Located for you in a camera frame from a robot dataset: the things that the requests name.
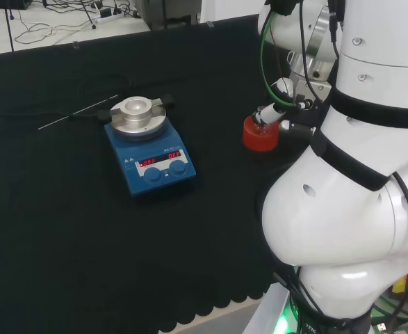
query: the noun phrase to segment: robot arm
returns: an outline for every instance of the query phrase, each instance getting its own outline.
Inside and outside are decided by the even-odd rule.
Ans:
[[[312,25],[312,35],[323,6],[304,2],[304,24],[307,30]],[[296,52],[293,75],[302,80],[295,61],[301,51],[296,10],[278,17],[272,29],[279,46]],[[284,22],[287,28],[280,26]],[[326,315],[354,319],[408,273],[408,208],[390,177],[399,170],[408,187],[408,4],[347,1],[344,22],[334,99],[319,134],[341,158],[358,162],[363,175],[387,181],[371,186],[375,180],[360,180],[363,175],[309,146],[271,188],[263,230],[279,259],[302,266],[302,282]],[[308,49],[312,38],[306,37]],[[326,33],[308,63],[332,62],[333,48],[325,40]],[[314,84],[318,79],[310,78]],[[295,98],[299,81],[292,81]]]
[[[288,98],[299,110],[318,109],[315,96],[307,86],[304,76],[302,44],[299,21],[299,4],[294,1],[286,1],[288,6],[285,13],[288,16],[277,15],[270,25],[269,34],[264,32],[266,41],[276,44],[278,47],[291,50],[287,62],[291,69],[289,78],[281,78],[272,85],[272,89],[280,98]],[[326,0],[311,0],[304,2],[304,41],[307,50],[307,70],[309,80],[317,96],[324,101],[331,90],[327,82],[330,72],[334,66],[336,55],[331,42],[329,29],[329,8]],[[267,24],[270,5],[264,6],[259,14],[258,28],[262,31]],[[341,45],[342,32],[337,29],[338,45]],[[285,112],[279,110],[279,104],[266,107],[263,111],[255,113],[254,119],[258,124],[270,124],[277,122],[284,116]]]

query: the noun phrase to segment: power strip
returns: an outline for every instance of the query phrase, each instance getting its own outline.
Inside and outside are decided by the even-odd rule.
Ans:
[[[108,17],[98,17],[96,22],[98,24],[103,24],[103,23],[106,23],[106,22],[109,22],[109,21],[113,21],[114,19],[119,19],[119,18],[124,17],[124,16],[125,16],[124,13],[120,13],[120,14],[111,15],[111,16],[108,16]]]

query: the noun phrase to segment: red cap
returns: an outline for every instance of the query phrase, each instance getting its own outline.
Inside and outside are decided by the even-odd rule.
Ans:
[[[258,125],[249,116],[244,121],[244,146],[255,152],[269,152],[278,145],[279,123]]]

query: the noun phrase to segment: digital display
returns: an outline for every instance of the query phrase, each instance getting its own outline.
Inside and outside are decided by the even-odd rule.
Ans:
[[[180,157],[180,156],[181,156],[181,151],[174,151],[174,152],[159,155],[159,156],[154,157],[154,158],[149,158],[149,159],[139,161],[139,165],[140,165],[140,167],[145,167],[145,166],[149,166],[149,165],[155,164],[155,163],[160,162],[160,161],[174,159],[174,158],[177,158],[177,157]]]

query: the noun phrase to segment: blue knob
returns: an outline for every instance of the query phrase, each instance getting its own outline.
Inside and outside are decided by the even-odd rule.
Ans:
[[[185,173],[187,166],[182,160],[175,160],[170,164],[170,173],[174,176],[180,176]]]
[[[145,173],[143,174],[143,177],[148,181],[148,182],[157,182],[161,179],[161,172],[159,169],[155,167],[148,168]]]

